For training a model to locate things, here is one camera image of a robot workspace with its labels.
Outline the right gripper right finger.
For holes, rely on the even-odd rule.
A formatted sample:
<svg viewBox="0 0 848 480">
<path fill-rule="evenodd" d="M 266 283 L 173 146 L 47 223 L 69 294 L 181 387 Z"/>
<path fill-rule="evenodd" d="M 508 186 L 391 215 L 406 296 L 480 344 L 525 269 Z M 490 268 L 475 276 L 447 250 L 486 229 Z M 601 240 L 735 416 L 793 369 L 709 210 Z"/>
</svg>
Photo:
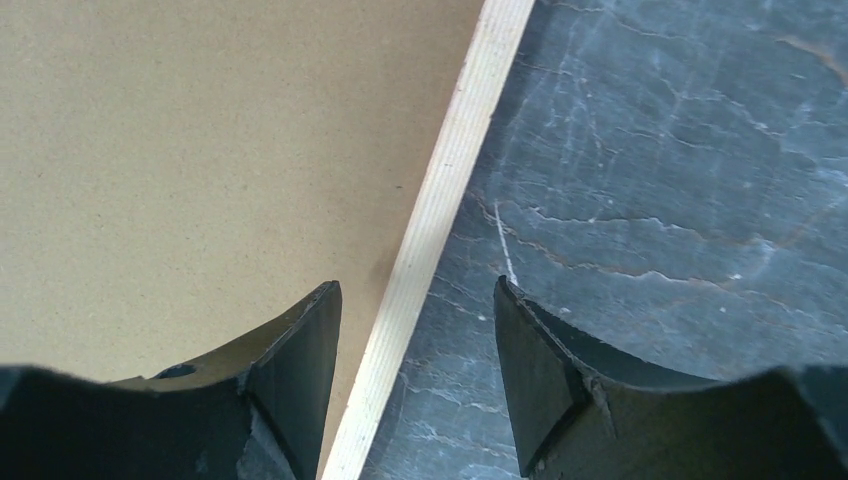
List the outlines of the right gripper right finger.
<svg viewBox="0 0 848 480">
<path fill-rule="evenodd" d="M 707 380 L 616 349 L 506 277 L 495 332 L 519 472 L 528 479 L 719 479 Z"/>
</svg>

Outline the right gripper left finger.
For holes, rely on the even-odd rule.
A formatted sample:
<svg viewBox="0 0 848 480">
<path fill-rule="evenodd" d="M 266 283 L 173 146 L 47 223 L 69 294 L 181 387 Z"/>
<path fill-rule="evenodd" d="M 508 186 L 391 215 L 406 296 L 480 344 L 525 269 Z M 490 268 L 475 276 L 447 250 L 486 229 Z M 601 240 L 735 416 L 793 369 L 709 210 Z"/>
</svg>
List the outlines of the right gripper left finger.
<svg viewBox="0 0 848 480">
<path fill-rule="evenodd" d="M 278 317 L 131 393 L 121 479 L 314 479 L 336 365 L 342 290 L 321 283 Z"/>
</svg>

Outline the pink wooden photo frame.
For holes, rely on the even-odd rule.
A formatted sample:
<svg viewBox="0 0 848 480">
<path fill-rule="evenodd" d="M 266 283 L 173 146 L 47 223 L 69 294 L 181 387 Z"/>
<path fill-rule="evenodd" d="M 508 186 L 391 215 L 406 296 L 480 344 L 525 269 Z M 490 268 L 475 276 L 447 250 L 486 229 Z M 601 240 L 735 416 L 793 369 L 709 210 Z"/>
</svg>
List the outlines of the pink wooden photo frame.
<svg viewBox="0 0 848 480">
<path fill-rule="evenodd" d="M 121 479 L 151 378 L 342 290 L 373 425 L 529 1 L 5 1 L 1 475 Z"/>
</svg>

